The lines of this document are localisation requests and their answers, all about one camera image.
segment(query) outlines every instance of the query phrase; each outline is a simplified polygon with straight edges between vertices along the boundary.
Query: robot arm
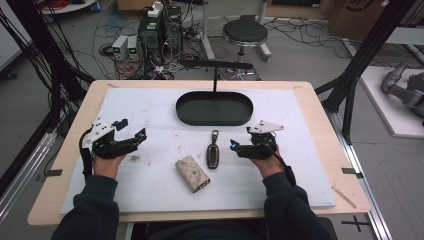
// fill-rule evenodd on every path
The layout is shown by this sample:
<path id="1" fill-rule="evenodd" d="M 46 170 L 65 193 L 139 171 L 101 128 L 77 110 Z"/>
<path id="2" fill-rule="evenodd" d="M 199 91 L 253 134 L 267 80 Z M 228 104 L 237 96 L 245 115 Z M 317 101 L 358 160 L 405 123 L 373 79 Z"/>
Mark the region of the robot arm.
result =
<path id="1" fill-rule="evenodd" d="M 397 85 L 397 82 L 402 78 L 403 71 L 407 67 L 408 65 L 404 61 L 393 71 L 389 72 L 383 79 L 381 89 L 383 92 L 402 100 L 403 104 L 412 108 L 418 116 L 424 117 L 424 115 L 419 114 L 422 111 L 420 109 L 424 107 L 424 96 L 422 92 L 422 89 L 424 89 L 424 73 L 411 76 L 406 89 Z"/>

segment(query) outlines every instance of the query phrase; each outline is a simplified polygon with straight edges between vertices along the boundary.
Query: black metal rod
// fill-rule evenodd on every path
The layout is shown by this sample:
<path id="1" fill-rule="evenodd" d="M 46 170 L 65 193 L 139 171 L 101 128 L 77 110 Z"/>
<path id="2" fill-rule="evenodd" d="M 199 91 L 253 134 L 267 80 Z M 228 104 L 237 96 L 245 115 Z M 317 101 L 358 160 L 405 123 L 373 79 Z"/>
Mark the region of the black metal rod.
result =
<path id="1" fill-rule="evenodd" d="M 320 94 L 333 87 L 328 98 L 322 102 L 324 108 L 333 112 L 337 112 L 340 104 L 347 98 L 342 134 L 349 144 L 351 144 L 350 128 L 356 84 L 414 2 L 414 0 L 391 0 L 343 74 L 315 90 Z"/>
<path id="2" fill-rule="evenodd" d="M 218 83 L 218 68 L 215 67 L 214 76 L 213 76 L 213 95 L 216 93 L 216 85 Z"/>
<path id="3" fill-rule="evenodd" d="M 181 59 L 178 62 L 187 68 L 192 67 L 219 67 L 219 68 L 235 68 L 235 69 L 252 69 L 251 63 L 239 62 L 221 62 L 221 61 L 203 61 L 203 60 L 185 60 Z"/>

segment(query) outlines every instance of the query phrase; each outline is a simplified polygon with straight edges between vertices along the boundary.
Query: table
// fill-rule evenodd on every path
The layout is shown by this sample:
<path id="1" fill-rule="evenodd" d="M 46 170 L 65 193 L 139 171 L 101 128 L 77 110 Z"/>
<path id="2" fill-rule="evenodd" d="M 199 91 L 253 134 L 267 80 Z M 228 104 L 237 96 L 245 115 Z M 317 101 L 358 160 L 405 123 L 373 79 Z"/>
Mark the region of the table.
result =
<path id="1" fill-rule="evenodd" d="M 52 169 L 63 169 L 62 175 L 47 178 L 30 212 L 28 222 L 31 225 L 55 225 L 63 215 L 62 207 L 67 187 L 75 163 L 79 156 L 78 140 L 82 133 L 90 128 L 100 109 L 103 97 L 109 88 L 200 88 L 209 90 L 211 81 L 95 81 L 69 130 L 57 160 Z M 370 210 L 368 200 L 356 175 L 344 174 L 342 168 L 351 168 L 340 146 L 334 130 L 321 107 L 312 86 L 307 82 L 283 81 L 222 81 L 218 89 L 288 89 L 293 90 L 302 109 L 306 124 L 322 160 L 324 170 L 336 197 L 337 205 L 330 209 L 313 209 L 316 214 L 366 213 Z M 161 212 L 121 214 L 120 222 L 172 221 L 189 219 L 226 219 L 262 217 L 261 210 L 237 211 L 198 211 L 198 212 Z"/>

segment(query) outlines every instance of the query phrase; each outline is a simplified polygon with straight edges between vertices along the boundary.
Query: white board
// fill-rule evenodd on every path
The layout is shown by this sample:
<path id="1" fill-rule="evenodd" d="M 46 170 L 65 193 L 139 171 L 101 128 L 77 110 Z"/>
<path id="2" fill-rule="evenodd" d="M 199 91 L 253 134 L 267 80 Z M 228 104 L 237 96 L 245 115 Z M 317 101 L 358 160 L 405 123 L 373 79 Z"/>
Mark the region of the white board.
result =
<path id="1" fill-rule="evenodd" d="M 393 136 L 424 138 L 424 119 L 403 105 L 399 98 L 381 90 L 384 77 L 392 70 L 393 68 L 368 67 L 362 74 L 361 82 Z M 405 69 L 397 85 L 406 88 L 409 77 L 421 72 L 423 70 Z"/>
<path id="2" fill-rule="evenodd" d="M 237 127 L 189 126 L 182 123 L 175 103 L 181 89 L 110 89 L 98 114 L 112 123 L 127 118 L 129 126 L 116 132 L 116 140 L 134 137 L 146 128 L 147 140 L 128 154 L 117 177 L 115 201 L 121 212 L 262 209 L 265 187 L 258 169 L 246 158 L 230 150 L 230 138 L 251 144 L 246 126 L 260 120 L 284 125 L 277 142 L 287 164 L 293 167 L 298 185 L 309 195 L 313 207 L 333 207 L 333 196 L 319 156 L 309 135 L 293 91 L 243 90 L 254 105 L 251 120 Z M 216 170 L 206 165 L 206 149 L 212 130 L 218 130 L 220 163 Z M 175 162 L 188 155 L 199 163 L 211 183 L 192 193 L 177 172 Z M 73 172 L 61 213 L 72 209 L 72 198 L 84 187 L 82 160 Z"/>

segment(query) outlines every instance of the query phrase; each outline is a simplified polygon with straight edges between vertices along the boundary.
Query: gray floor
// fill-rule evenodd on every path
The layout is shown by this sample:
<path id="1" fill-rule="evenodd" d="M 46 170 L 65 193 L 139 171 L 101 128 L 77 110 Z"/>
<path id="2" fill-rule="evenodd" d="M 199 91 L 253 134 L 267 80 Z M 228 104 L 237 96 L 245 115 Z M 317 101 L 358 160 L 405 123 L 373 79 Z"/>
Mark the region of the gray floor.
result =
<path id="1" fill-rule="evenodd" d="M 80 63 L 96 79 L 106 79 L 110 75 L 102 73 L 92 57 L 94 55 L 104 64 L 108 72 L 113 72 L 112 62 L 98 54 L 98 48 L 112 42 L 112 38 L 96 37 L 107 30 L 106 24 L 116 24 L 136 29 L 138 15 L 121 13 L 108 5 L 101 13 L 94 14 L 82 10 L 60 16 L 66 36 Z M 225 22 L 225 19 L 210 21 L 211 29 Z M 321 39 L 331 36 L 327 34 L 326 24 L 319 23 L 324 28 L 314 26 L 308 28 L 311 35 L 319 35 Z M 122 34 L 131 34 L 129 28 L 122 29 Z M 288 34 L 300 39 L 298 32 Z M 304 35 L 305 41 L 316 41 L 316 38 Z M 211 38 L 212 47 L 217 60 L 234 61 L 238 49 L 220 38 Z M 263 80 L 308 81 L 318 87 L 339 76 L 349 64 L 346 49 L 339 42 L 330 42 L 332 48 L 312 47 L 295 42 L 285 34 L 276 30 L 269 32 L 267 46 L 273 56 L 263 61 L 258 51 L 246 49 L 246 62 L 254 64 Z M 410 65 L 422 68 L 409 53 L 397 46 L 385 46 L 376 60 L 396 65 L 406 58 Z M 16 157 L 29 136 L 48 112 L 47 90 L 36 77 L 34 70 L 25 57 L 19 57 L 12 67 L 18 73 L 14 80 L 1 77 L 0 108 L 3 116 L 0 118 L 3 138 L 0 142 L 0 173 L 3 174 L 8 164 Z M 205 69 L 181 71 L 175 74 L 176 79 L 213 79 L 213 71 Z M 319 96 L 325 99 L 327 94 Z M 354 117 L 352 121 L 352 141 L 358 158 L 364 169 L 374 196 L 383 213 L 393 239 L 424 239 L 424 183 L 423 172 L 423 140 L 392 137 L 372 104 L 363 87 L 358 84 L 355 99 Z M 59 139 L 53 149 L 58 149 Z M 50 153 L 38 170 L 34 179 L 18 199 L 15 207 L 0 225 L 0 239 L 48 239 L 54 226 L 33 227 L 27 224 L 26 218 L 32 207 L 42 182 L 35 178 L 43 171 L 44 165 L 54 155 Z M 353 215 L 336 215 L 329 217 L 335 227 L 339 239 L 375 239 L 370 226 L 354 224 Z M 369 223 L 366 215 L 356 215 L 357 221 Z M 122 239 L 124 225 L 120 228 L 118 239 Z"/>

